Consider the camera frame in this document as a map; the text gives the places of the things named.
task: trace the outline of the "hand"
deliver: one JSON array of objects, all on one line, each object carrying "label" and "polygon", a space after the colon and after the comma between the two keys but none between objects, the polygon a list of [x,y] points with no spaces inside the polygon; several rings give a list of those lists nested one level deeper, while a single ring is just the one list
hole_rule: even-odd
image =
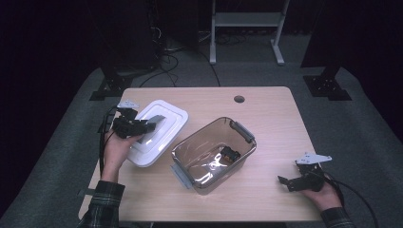
[{"label": "hand", "polygon": [[117,136],[113,130],[106,133],[106,146],[104,151],[105,166],[101,176],[101,181],[118,181],[119,169],[127,159],[130,146],[141,137],[142,135],[122,139]]},{"label": "hand", "polygon": [[334,207],[342,207],[336,190],[328,182],[324,183],[319,192],[302,190],[300,193],[310,199],[320,212]]}]

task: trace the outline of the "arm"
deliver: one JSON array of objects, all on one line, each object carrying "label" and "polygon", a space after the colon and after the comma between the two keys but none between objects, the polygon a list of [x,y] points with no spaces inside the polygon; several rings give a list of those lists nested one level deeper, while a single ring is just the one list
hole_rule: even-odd
[{"label": "arm", "polygon": [[119,227],[119,205],[125,190],[118,183],[119,169],[127,158],[130,145],[140,138],[121,139],[113,131],[106,134],[104,171],[78,227]]},{"label": "arm", "polygon": [[353,228],[355,227],[350,220],[335,189],[327,182],[319,192],[311,190],[300,191],[305,197],[310,199],[317,209],[328,228]]}]

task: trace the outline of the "gray carpet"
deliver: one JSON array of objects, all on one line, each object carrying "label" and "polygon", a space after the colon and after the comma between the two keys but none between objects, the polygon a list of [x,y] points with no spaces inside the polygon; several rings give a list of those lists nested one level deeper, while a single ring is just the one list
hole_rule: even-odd
[{"label": "gray carpet", "polygon": [[[214,69],[221,86],[289,87],[316,152],[334,159],[323,163],[323,168],[350,184],[372,205],[380,227],[403,227],[402,143],[347,70],[341,69],[336,79],[352,101],[330,102],[311,96],[302,76],[319,74],[322,68],[299,67],[308,42],[309,36],[283,36],[280,48],[286,66],[277,66],[269,38],[248,36],[241,44],[218,46]],[[201,52],[208,56],[208,46],[202,46]],[[144,86],[173,86],[171,79],[176,86],[218,86],[202,55],[188,50],[173,55],[179,64],[171,71],[171,78],[162,74]],[[163,58],[164,68],[174,64],[174,58]],[[132,86],[139,86],[157,72],[134,79]],[[120,100],[88,100],[102,80],[100,69],[88,75],[19,196],[1,218],[1,227],[74,227],[78,223],[83,199],[77,192],[87,187],[97,162],[98,127],[104,113]],[[365,205],[352,192],[342,189],[346,208],[357,227],[374,227]],[[320,221],[286,225],[324,227]]]}]

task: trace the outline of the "plaid shirt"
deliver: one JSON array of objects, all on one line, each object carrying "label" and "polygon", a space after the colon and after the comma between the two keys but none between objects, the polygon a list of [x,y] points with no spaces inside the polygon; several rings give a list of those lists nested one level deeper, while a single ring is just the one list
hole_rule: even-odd
[{"label": "plaid shirt", "polygon": [[327,228],[354,228],[346,211],[342,207],[330,208],[320,214]]},{"label": "plaid shirt", "polygon": [[119,206],[125,186],[99,180],[94,196],[77,227],[119,227]]}]

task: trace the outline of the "hole in table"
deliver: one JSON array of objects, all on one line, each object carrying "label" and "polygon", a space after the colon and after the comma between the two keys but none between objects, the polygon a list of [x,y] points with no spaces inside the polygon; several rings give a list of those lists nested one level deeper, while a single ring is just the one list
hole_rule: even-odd
[{"label": "hole in table", "polygon": [[235,97],[234,97],[234,101],[235,101],[236,103],[243,103],[243,102],[245,101],[245,98],[242,97],[242,96],[240,96],[240,95],[238,95],[238,96],[235,96]]}]

